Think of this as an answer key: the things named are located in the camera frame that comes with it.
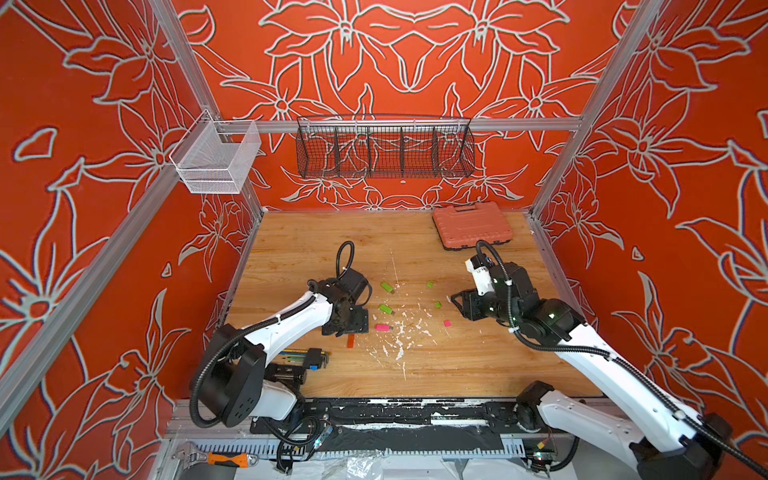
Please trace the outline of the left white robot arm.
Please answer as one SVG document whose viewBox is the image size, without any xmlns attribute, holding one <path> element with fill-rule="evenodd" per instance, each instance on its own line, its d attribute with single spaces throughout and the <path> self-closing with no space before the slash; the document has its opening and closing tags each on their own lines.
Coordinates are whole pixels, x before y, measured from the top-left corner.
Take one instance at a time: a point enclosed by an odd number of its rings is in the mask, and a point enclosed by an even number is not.
<svg viewBox="0 0 768 480">
<path fill-rule="evenodd" d="M 211 337 L 190 381 L 189 416 L 199 428 L 234 427 L 249 418 L 283 421 L 299 401 L 295 390 L 269 380 L 267 366 L 307 333 L 325 336 L 368 331 L 368 311 L 358 302 L 372 286 L 360 272 L 308 282 L 296 301 L 243 328 L 225 324 Z"/>
</svg>

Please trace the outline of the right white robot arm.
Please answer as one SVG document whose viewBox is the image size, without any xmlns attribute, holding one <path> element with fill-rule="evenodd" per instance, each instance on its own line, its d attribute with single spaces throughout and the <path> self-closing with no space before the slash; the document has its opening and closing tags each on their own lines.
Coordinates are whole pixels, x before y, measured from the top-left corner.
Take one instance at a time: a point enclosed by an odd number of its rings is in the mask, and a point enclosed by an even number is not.
<svg viewBox="0 0 768 480">
<path fill-rule="evenodd" d="M 514 417 L 521 429 L 567 432 L 622 461 L 643 479 L 711 479 L 726 456 L 766 477 L 765 467 L 732 446 L 728 422 L 717 414 L 698 414 L 662 389 L 564 301 L 540 298 L 523 267 L 483 254 L 472 256 L 465 266 L 475 286 L 450 298 L 464 318 L 491 318 L 524 346 L 557 355 L 622 413 L 604 413 L 535 381 L 516 398 Z"/>
</svg>

